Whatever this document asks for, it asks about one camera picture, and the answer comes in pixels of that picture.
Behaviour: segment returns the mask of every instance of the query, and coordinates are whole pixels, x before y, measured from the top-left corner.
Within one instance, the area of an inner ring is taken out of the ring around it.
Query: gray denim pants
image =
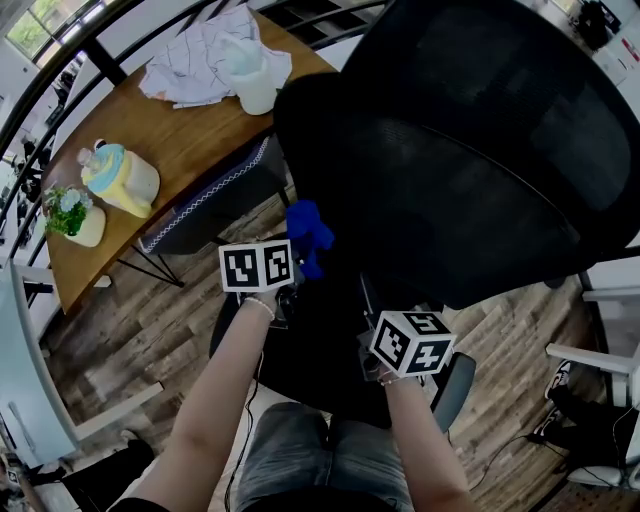
[[[391,431],[280,403],[260,418],[238,487],[237,510],[260,498],[327,486],[377,496],[400,512],[413,510]]]

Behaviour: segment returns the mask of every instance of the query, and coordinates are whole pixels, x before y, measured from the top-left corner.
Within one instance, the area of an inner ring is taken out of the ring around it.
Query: black shirt
[[[245,509],[245,512],[300,512],[301,510],[305,512],[308,510],[392,512],[394,508],[370,494],[340,491],[331,487],[311,487],[267,496]],[[113,507],[112,512],[167,512],[167,510],[146,500],[127,498]]]

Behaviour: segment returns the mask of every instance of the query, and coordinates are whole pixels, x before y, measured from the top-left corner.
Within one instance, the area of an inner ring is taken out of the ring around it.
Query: white cube
[[[383,311],[369,350],[398,377],[438,373],[456,336],[433,311]]]
[[[232,244],[218,248],[225,292],[266,292],[293,283],[289,240]]]

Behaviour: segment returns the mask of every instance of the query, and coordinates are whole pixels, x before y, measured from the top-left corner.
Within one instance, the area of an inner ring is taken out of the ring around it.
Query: crumpled white fabric
[[[194,23],[149,61],[140,89],[149,98],[180,106],[218,103],[235,91],[228,79],[220,32],[253,39],[262,46],[276,88],[291,74],[291,54],[270,50],[260,41],[258,23],[246,4],[223,12],[205,23]]]

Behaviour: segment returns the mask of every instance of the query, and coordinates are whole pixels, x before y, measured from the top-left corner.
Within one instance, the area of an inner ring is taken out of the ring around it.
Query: white stitching trim
[[[240,169],[238,172],[236,172],[232,176],[229,176],[228,178],[225,178],[222,183],[218,183],[218,185],[216,185],[214,188],[209,190],[202,197],[199,197],[191,206],[189,206],[185,211],[183,211],[180,215],[178,215],[178,217],[176,219],[172,220],[171,223],[168,226],[163,228],[160,231],[160,233],[158,233],[155,236],[155,238],[151,241],[151,243],[148,246],[144,245],[144,243],[142,242],[142,237],[140,237],[138,239],[138,241],[140,242],[140,247],[142,248],[142,250],[145,253],[149,254],[153,250],[153,248],[156,245],[158,245],[160,240],[162,240],[167,235],[167,233],[169,233],[169,231],[171,231],[178,224],[180,224],[180,222],[182,222],[184,219],[186,219],[187,215],[189,215],[196,208],[198,208],[198,206],[200,206],[202,203],[204,203],[207,199],[209,199],[213,194],[218,192],[220,189],[222,189],[223,187],[227,186],[233,180],[235,180],[236,178],[239,178],[243,174],[246,174],[251,169],[253,169],[256,165],[258,165],[260,160],[262,160],[262,155],[264,154],[264,151],[267,148],[267,144],[268,143],[269,143],[269,137],[267,137],[266,139],[264,139],[264,141],[262,141],[262,145],[260,146],[260,149],[258,150],[258,154],[256,155],[256,157],[253,160],[251,160],[251,162],[249,162],[247,164],[246,167],[244,167],[243,169]]]

